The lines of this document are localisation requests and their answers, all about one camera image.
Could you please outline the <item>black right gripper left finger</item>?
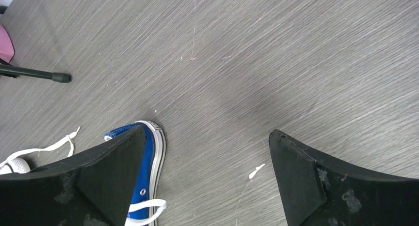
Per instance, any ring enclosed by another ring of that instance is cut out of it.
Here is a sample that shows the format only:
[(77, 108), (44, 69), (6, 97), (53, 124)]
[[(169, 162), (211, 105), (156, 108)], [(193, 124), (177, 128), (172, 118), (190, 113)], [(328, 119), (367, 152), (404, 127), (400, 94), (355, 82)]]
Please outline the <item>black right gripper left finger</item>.
[(124, 225), (145, 144), (137, 126), (29, 173), (1, 175), (1, 225)]

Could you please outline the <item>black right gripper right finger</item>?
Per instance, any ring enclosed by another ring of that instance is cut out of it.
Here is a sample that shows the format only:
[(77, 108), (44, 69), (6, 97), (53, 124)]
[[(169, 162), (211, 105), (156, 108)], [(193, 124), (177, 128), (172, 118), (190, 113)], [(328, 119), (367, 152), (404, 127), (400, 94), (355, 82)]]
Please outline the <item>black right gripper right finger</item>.
[(269, 149), (288, 225), (418, 225), (417, 179), (350, 164), (280, 130)]

